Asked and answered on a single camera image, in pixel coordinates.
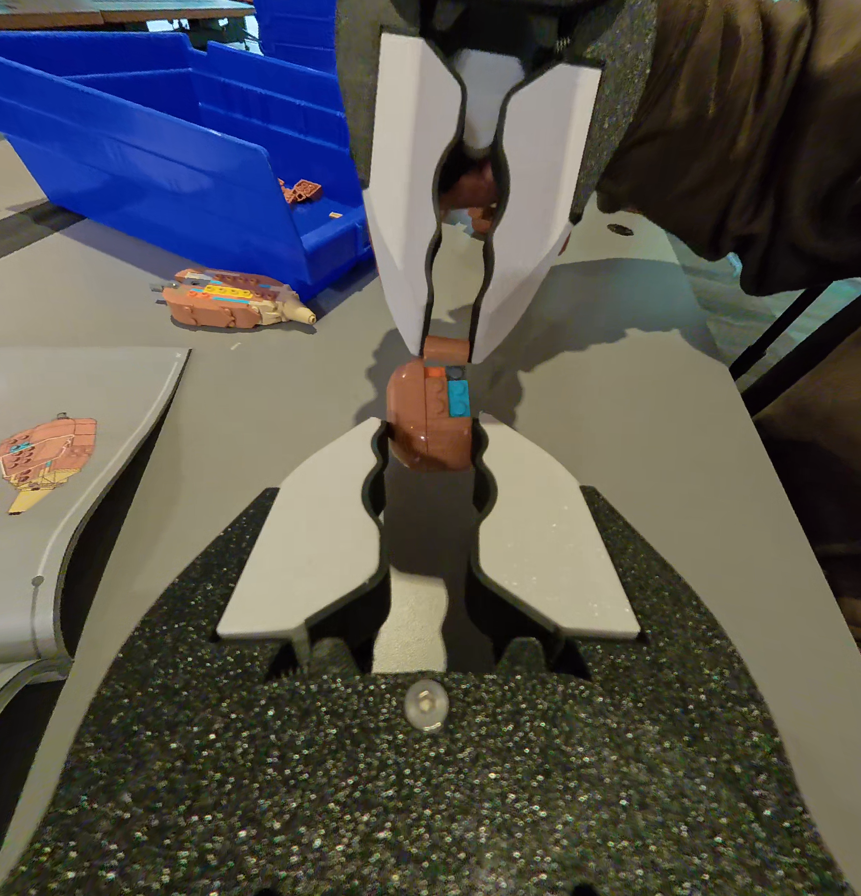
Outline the person's right hand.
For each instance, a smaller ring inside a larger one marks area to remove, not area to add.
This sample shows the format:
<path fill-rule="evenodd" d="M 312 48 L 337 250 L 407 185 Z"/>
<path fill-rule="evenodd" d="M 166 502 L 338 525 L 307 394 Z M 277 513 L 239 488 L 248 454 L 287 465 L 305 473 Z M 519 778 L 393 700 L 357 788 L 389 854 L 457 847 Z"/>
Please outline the person's right hand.
<path fill-rule="evenodd" d="M 498 187 L 490 158 L 473 164 L 439 197 L 440 215 L 449 220 L 464 212 L 473 234 L 484 238 L 492 229 L 498 206 Z"/>

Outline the person's brown jacket torso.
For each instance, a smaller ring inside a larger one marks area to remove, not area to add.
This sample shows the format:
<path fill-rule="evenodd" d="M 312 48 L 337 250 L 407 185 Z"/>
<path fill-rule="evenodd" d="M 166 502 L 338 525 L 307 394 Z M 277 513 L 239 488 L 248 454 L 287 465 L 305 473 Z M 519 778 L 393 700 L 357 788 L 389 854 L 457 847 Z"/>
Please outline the person's brown jacket torso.
<path fill-rule="evenodd" d="M 861 641 L 861 327 L 754 424 L 850 632 Z"/>

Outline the blue plastic bin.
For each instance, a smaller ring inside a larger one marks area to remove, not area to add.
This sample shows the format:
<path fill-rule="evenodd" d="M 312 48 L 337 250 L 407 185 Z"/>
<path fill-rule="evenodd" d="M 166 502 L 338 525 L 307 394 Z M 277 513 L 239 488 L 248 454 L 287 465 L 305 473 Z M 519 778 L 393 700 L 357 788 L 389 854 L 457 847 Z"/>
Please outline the blue plastic bin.
<path fill-rule="evenodd" d="M 287 204 L 262 147 L 204 126 L 206 51 L 176 32 L 0 31 L 0 132 L 56 205 L 311 298 L 373 260 L 360 187 L 355 205 Z"/>
<path fill-rule="evenodd" d="M 192 61 L 204 126 L 262 147 L 286 182 L 316 182 L 329 196 L 360 202 L 335 77 L 212 44 Z"/>

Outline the grey instruction booklet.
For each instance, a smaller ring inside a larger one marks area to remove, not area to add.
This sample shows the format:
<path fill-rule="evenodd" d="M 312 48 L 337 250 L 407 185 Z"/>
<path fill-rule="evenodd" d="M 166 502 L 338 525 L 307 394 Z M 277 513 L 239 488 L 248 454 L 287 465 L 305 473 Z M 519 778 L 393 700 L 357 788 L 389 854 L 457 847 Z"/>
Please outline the grey instruction booklet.
<path fill-rule="evenodd" d="M 91 602 L 65 596 L 70 561 L 188 357 L 0 347 L 0 715 L 26 686 L 67 678 Z"/>

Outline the round brown brick assembly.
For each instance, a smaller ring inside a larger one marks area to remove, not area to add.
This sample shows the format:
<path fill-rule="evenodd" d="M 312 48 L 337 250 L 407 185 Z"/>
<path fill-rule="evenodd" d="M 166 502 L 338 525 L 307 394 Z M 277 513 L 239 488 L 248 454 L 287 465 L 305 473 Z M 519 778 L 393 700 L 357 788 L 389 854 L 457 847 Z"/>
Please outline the round brown brick assembly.
<path fill-rule="evenodd" d="M 472 459 L 473 422 L 466 370 L 414 357 L 386 391 L 391 449 L 408 468 L 460 472 Z"/>

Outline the person's right forearm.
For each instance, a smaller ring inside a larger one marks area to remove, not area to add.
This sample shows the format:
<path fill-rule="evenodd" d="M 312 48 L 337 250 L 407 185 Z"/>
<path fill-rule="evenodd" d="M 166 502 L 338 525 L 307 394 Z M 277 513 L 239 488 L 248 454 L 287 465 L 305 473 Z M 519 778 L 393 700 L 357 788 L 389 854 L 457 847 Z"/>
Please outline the person's right forearm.
<path fill-rule="evenodd" d="M 660 2 L 597 202 L 735 254 L 753 296 L 861 278 L 861 1 Z"/>

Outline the brown toy brick ship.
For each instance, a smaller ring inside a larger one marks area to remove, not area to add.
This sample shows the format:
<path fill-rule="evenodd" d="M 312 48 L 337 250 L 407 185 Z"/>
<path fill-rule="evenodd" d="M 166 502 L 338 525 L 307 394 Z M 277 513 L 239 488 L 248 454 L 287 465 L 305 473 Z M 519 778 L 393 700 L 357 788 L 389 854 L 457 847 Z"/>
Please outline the brown toy brick ship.
<path fill-rule="evenodd" d="M 270 277 L 187 268 L 153 284 L 171 318 L 195 328 L 250 330 L 278 323 L 316 323 L 316 315 L 288 284 Z"/>

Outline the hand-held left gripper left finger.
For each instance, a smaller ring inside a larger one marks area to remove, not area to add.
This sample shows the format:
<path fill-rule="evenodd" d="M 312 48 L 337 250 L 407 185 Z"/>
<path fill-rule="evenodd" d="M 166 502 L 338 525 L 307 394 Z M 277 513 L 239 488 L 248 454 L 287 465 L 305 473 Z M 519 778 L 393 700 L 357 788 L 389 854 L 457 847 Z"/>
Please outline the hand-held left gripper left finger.
<path fill-rule="evenodd" d="M 343 643 L 370 671 L 391 610 L 386 504 L 388 426 L 370 418 L 313 454 L 278 489 L 216 626 L 223 642 L 272 641 L 305 666 Z"/>

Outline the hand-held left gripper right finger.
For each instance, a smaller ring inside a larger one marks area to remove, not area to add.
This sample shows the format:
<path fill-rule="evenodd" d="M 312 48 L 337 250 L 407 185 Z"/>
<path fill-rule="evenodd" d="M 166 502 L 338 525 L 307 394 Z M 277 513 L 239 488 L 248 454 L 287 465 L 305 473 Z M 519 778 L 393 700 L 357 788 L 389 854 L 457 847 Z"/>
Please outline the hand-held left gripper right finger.
<path fill-rule="evenodd" d="M 577 479 L 510 426 L 473 424 L 469 618 L 496 665 L 528 651 L 543 671 L 583 671 L 580 641 L 642 634 Z"/>

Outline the stack of blue plastic bins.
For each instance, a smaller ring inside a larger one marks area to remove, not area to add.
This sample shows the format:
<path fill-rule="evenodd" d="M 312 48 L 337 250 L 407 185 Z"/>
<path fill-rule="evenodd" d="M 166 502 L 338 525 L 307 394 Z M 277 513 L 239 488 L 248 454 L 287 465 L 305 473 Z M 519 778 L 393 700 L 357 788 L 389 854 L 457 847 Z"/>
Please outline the stack of blue plastic bins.
<path fill-rule="evenodd" d="M 255 1 L 264 56 L 336 73 L 336 1 Z"/>

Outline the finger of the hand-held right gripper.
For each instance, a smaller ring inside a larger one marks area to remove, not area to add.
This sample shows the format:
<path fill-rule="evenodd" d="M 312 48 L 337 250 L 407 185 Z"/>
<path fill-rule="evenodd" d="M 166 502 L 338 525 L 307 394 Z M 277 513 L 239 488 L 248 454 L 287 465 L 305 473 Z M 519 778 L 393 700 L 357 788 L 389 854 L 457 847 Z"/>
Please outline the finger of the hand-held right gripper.
<path fill-rule="evenodd" d="M 506 96 L 497 130 L 497 217 L 473 305 L 471 363 L 514 330 L 572 228 L 571 208 L 602 70 L 557 63 Z"/>
<path fill-rule="evenodd" d="M 383 32 L 364 204 L 378 274 L 407 349 L 423 351 L 441 237 L 439 170 L 462 132 L 462 84 L 424 39 Z"/>

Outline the dark office table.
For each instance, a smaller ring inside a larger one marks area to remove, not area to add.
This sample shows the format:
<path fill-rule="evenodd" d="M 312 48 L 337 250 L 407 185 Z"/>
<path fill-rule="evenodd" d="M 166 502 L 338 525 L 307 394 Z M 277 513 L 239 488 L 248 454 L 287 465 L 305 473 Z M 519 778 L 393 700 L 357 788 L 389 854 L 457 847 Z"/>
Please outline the dark office table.
<path fill-rule="evenodd" d="M 252 3 L 232 1 L 0 1 L 0 30 L 223 20 L 254 12 Z"/>

